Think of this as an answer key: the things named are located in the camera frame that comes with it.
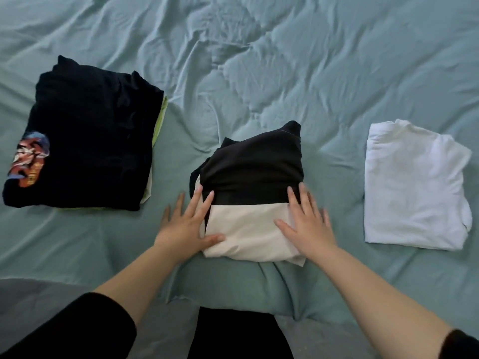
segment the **left hand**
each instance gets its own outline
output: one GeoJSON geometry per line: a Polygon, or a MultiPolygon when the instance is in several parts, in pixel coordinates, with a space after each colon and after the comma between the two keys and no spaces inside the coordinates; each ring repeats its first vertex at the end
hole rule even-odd
{"type": "Polygon", "coordinates": [[[208,209],[213,201],[214,192],[212,191],[205,199],[200,209],[196,207],[201,198],[203,187],[200,185],[191,198],[184,214],[181,214],[184,193],[181,193],[176,200],[176,206],[173,215],[170,217],[170,206],[168,205],[161,219],[159,232],[156,236],[154,247],[159,247],[165,251],[175,264],[189,259],[196,253],[219,242],[224,241],[225,237],[221,234],[207,235],[204,238],[199,237],[201,222],[205,219],[208,209]]]}

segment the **black sleeve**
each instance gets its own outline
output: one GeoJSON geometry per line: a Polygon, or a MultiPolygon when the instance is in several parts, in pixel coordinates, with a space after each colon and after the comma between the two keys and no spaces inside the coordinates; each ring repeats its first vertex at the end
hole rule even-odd
{"type": "Polygon", "coordinates": [[[439,359],[479,358],[479,341],[461,330],[453,330],[444,340],[439,359]]]}
{"type": "Polygon", "coordinates": [[[107,296],[89,292],[0,358],[124,359],[135,338],[135,323],[125,309],[107,296]]]}

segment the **wrinkled bed sheet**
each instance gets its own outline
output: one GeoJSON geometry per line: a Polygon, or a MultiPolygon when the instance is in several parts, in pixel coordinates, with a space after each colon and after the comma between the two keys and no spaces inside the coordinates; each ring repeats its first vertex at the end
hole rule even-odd
{"type": "MultiPolygon", "coordinates": [[[[362,227],[369,125],[397,118],[450,133],[473,151],[464,189],[479,221],[477,0],[0,0],[0,40],[4,178],[34,84],[58,54],[136,70],[170,97],[154,148],[152,197],[141,211],[2,205],[0,277],[105,281],[152,244],[165,205],[223,138],[241,140],[294,119],[302,125],[305,180],[330,210],[339,245],[479,335],[476,224],[455,253],[366,244],[362,227]]],[[[300,268],[198,255],[161,295],[352,320],[311,262],[300,268]]]]}

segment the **stack of folded clothes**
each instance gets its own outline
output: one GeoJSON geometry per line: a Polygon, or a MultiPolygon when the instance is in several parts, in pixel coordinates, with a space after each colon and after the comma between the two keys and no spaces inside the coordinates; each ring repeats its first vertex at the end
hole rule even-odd
{"type": "Polygon", "coordinates": [[[36,85],[3,188],[5,204],[139,210],[150,195],[152,144],[167,103],[137,72],[59,56],[36,85]]]}

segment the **bed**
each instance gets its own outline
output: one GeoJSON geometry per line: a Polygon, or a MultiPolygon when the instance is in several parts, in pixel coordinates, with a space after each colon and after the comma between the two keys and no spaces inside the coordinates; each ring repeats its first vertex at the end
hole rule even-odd
{"type": "MultiPolygon", "coordinates": [[[[473,152],[464,190],[479,220],[477,0],[0,0],[0,171],[6,178],[34,86],[62,54],[138,71],[169,106],[138,212],[0,206],[0,278],[94,287],[151,246],[166,204],[225,137],[296,120],[305,181],[338,243],[452,325],[479,336],[479,232],[462,251],[364,242],[371,123],[409,120],[473,152]]],[[[207,307],[352,321],[311,262],[197,255],[161,290],[207,307]]]]}

